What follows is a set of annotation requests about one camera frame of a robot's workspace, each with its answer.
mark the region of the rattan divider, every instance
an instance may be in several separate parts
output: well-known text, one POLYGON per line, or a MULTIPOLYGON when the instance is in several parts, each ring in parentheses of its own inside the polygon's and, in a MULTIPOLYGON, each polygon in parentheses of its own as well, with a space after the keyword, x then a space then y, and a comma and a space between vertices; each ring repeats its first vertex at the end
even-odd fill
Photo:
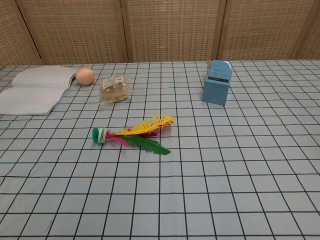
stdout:
POLYGON ((18 0, 47 64, 127 62, 120 0, 18 0))
POLYGON ((218 58, 290 58, 313 2, 314 0, 227 1, 218 58))
POLYGON ((320 4, 318 6, 297 56, 299 59, 320 59, 320 4))
POLYGON ((217 16, 219 11, 223 15, 225 0, 121 2, 129 61, 200 61, 216 57, 214 47, 218 48, 220 36, 217 16))
POLYGON ((13 0, 0 0, 0 70, 36 65, 40 57, 13 0))

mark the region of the blue carton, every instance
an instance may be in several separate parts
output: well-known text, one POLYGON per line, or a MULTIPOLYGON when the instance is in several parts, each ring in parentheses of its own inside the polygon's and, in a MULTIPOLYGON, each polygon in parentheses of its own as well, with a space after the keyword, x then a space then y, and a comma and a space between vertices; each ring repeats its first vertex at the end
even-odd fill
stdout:
POLYGON ((213 60, 205 80, 202 101, 225 105, 228 96, 232 68, 229 62, 213 60))

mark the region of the open book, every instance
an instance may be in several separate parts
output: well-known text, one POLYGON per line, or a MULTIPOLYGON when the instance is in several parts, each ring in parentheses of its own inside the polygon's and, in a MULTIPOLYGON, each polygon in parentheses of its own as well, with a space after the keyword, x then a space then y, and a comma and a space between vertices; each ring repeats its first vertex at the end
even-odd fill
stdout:
POLYGON ((70 87, 76 69, 40 66, 18 73, 0 94, 2 115, 47 115, 70 87))

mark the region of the packaged food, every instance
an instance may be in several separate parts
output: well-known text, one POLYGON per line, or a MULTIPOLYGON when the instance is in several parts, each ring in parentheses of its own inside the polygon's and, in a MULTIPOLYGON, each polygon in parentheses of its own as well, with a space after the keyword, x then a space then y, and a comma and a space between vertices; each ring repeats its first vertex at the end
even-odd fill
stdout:
POLYGON ((100 81, 99 102, 115 103, 132 95, 129 78, 125 74, 112 75, 100 81))

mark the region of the egg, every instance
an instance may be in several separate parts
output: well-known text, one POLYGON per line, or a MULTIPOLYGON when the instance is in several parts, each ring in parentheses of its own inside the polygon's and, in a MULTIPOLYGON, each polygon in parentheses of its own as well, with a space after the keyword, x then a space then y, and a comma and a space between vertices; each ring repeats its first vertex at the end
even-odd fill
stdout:
POLYGON ((76 80, 82 85, 90 85, 95 81, 95 73, 89 67, 80 67, 75 72, 76 80))

